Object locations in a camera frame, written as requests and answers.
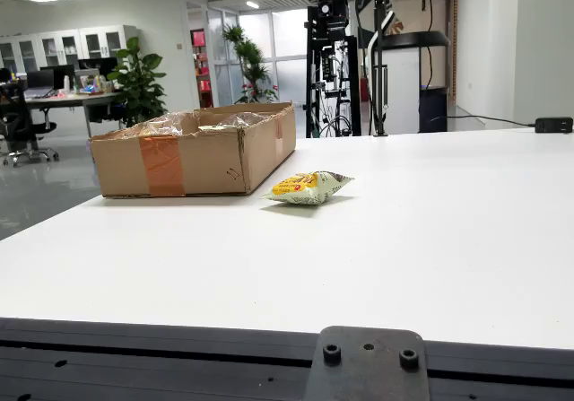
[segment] desk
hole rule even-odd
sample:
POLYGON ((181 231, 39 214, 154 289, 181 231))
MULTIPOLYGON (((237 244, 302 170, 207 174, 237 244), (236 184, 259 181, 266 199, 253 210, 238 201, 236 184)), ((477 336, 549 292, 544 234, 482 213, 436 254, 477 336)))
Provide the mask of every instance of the desk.
POLYGON ((574 135, 299 140, 252 196, 96 197, 0 242, 0 316, 574 348, 574 135), (320 207, 260 197, 354 176, 320 207))
POLYGON ((91 137, 90 116, 85 109, 91 105, 109 105, 116 98, 116 94, 107 93, 89 96, 86 94, 70 95, 66 98, 42 98, 26 100, 29 109, 52 109, 52 108, 74 108, 84 107, 86 116, 86 126, 88 127, 88 136, 91 137))

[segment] potted plant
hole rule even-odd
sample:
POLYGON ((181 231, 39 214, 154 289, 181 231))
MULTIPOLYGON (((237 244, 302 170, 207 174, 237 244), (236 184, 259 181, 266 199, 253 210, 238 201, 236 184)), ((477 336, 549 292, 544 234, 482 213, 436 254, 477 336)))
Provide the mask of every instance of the potted plant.
POLYGON ((163 87, 156 83, 165 73, 157 73, 163 57, 157 54, 143 56, 138 38, 127 42, 127 49, 117 52, 118 64, 115 71, 108 74, 110 81, 117 80, 122 86, 117 96, 118 103, 124 103, 126 109, 121 118, 127 127, 156 118, 166 112, 163 87))
POLYGON ((262 83, 269 82, 269 72, 263 63, 261 48, 245 35, 243 28, 241 26, 225 27, 223 39, 233 44, 233 49, 239 59, 241 73, 249 82, 249 84, 243 85, 242 96, 235 103, 278 100, 276 85, 273 86, 273 89, 261 88, 262 83))

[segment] computer monitor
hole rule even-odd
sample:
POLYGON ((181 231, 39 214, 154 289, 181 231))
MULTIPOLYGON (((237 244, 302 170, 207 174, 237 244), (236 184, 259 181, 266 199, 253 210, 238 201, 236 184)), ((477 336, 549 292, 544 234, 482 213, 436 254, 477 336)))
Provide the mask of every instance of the computer monitor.
POLYGON ((64 77, 70 77, 70 87, 74 87, 75 69, 74 65, 42 66, 42 71, 54 71, 54 88, 56 90, 64 88, 64 77))
POLYGON ((37 71, 28 72, 26 81, 29 89, 53 89, 54 88, 54 71, 37 71))
POLYGON ((80 69, 100 69, 100 75, 105 77, 114 71, 117 66, 117 59, 115 57, 108 58, 83 58, 78 60, 80 69))

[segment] office chair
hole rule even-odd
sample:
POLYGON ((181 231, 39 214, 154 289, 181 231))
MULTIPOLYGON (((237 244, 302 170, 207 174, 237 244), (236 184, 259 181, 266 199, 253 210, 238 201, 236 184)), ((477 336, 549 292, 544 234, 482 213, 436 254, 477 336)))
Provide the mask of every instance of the office chair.
POLYGON ((0 93, 5 99, 5 102, 0 104, 0 135, 8 143, 9 152, 3 164, 7 166, 11 162, 14 167, 17 167, 22 156, 27 156, 29 160, 43 157, 46 161, 59 161, 60 156, 55 150, 38 147, 36 137, 36 134, 52 132, 57 125, 51 122, 41 125, 32 123, 22 83, 0 85, 0 93))

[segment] yellow snack package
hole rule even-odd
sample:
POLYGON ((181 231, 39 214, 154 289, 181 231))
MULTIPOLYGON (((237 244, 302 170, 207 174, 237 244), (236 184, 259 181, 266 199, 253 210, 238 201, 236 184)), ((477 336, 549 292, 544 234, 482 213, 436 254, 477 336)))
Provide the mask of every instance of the yellow snack package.
POLYGON ((263 197, 291 204, 320 205, 352 180, 350 177, 325 170, 310 174, 297 174, 275 185, 263 197))

